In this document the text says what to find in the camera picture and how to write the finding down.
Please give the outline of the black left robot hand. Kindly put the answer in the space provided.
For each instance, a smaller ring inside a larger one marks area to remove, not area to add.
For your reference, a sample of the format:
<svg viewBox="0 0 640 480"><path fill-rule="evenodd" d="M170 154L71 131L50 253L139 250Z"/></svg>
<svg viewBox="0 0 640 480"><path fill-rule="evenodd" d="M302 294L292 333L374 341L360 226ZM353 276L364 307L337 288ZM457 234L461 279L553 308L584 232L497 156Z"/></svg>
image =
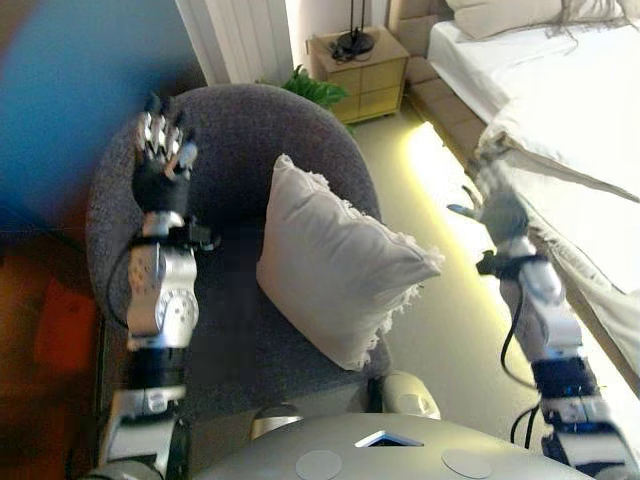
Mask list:
<svg viewBox="0 0 640 480"><path fill-rule="evenodd" d="M132 192L145 213L184 216L198 149L194 131L184 126L184 113L170 113L169 98L149 95L135 127Z"/></svg>

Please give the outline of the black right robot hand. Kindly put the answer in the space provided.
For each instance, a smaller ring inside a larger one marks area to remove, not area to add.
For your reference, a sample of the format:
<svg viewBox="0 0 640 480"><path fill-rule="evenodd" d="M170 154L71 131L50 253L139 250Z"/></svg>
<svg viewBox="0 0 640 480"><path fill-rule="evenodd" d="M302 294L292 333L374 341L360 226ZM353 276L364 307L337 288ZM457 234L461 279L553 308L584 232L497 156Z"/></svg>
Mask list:
<svg viewBox="0 0 640 480"><path fill-rule="evenodd" d="M482 224L495 245L527 235L527 211L513 190L494 190L480 200L468 187L463 186L462 189L472 206L448 204L447 209Z"/></svg>

